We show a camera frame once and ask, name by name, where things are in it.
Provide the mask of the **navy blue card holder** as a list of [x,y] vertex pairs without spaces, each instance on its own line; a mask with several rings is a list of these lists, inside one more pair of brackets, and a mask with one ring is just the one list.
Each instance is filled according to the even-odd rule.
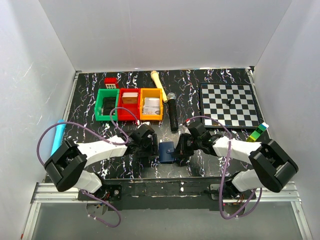
[[174,142],[166,141],[159,143],[159,162],[161,164],[172,164],[174,162],[174,157],[172,154],[174,153]]

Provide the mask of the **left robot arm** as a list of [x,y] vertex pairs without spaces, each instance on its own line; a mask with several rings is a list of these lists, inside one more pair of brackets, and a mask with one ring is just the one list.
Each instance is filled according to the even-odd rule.
[[110,158],[136,154],[140,158],[159,156],[158,136],[143,123],[131,133],[119,133],[106,140],[75,143],[66,140],[44,163],[44,169],[58,192],[71,188],[91,194],[102,189],[102,179],[85,168]]

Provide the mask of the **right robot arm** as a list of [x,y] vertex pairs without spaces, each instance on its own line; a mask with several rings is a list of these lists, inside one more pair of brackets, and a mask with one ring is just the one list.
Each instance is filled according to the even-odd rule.
[[273,139],[269,142],[229,139],[222,134],[211,134],[199,121],[191,122],[187,128],[188,132],[179,136],[172,153],[180,163],[201,150],[211,156],[230,157],[252,166],[250,170],[236,172],[223,184],[224,197],[235,198],[258,188],[279,193],[299,171],[294,160]]

